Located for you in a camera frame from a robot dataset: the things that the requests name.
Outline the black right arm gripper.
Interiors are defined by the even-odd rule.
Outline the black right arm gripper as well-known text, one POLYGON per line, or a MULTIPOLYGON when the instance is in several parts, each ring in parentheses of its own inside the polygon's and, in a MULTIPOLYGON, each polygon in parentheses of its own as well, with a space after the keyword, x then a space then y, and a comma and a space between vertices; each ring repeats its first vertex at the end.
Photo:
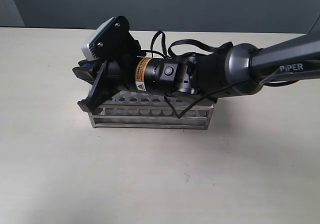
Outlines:
POLYGON ((139 61, 139 56, 128 53, 113 60, 79 61, 72 72, 91 85, 87 97, 77 102, 80 109, 91 113, 120 91, 137 92, 135 74, 139 61))

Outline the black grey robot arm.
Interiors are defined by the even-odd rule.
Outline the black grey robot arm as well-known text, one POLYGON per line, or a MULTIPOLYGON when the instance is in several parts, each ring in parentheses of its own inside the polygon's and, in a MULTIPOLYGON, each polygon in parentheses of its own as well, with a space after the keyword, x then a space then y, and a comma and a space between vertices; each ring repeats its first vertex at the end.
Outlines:
POLYGON ((211 47, 184 39, 176 45, 193 45, 204 53, 162 58, 146 57, 137 40, 128 38, 103 58, 80 61, 75 76, 91 85, 78 105, 92 112, 121 91, 174 97, 196 105, 202 100, 248 96, 262 87, 283 87, 320 76, 320 35, 306 34, 267 48, 227 42, 211 47))

